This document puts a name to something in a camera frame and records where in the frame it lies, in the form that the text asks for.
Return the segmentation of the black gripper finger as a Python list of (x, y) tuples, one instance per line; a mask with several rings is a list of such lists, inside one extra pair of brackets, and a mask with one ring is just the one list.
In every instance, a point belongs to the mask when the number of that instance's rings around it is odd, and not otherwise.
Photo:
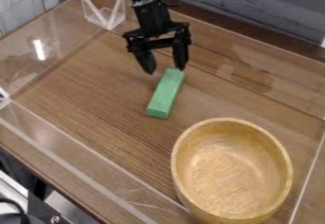
[(189, 60), (190, 34), (188, 31), (176, 33), (173, 39), (173, 58), (176, 67), (184, 71)]
[(154, 53), (150, 49), (135, 47), (134, 55), (137, 57), (138, 63), (147, 74), (154, 74), (158, 64), (155, 60)]

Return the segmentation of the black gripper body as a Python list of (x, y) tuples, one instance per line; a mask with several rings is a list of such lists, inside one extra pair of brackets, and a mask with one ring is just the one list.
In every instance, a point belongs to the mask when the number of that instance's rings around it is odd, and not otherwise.
[(192, 44), (189, 23), (174, 22), (162, 0), (131, 3), (139, 28), (123, 33), (131, 52)]

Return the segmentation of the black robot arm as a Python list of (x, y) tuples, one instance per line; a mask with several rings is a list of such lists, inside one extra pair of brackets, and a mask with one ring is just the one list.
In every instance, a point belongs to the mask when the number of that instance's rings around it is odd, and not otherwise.
[(184, 71), (189, 60), (192, 34), (189, 23), (172, 20), (169, 5), (164, 0), (131, 0), (139, 28), (123, 33), (127, 49), (147, 74), (157, 70), (153, 49), (173, 48), (176, 67)]

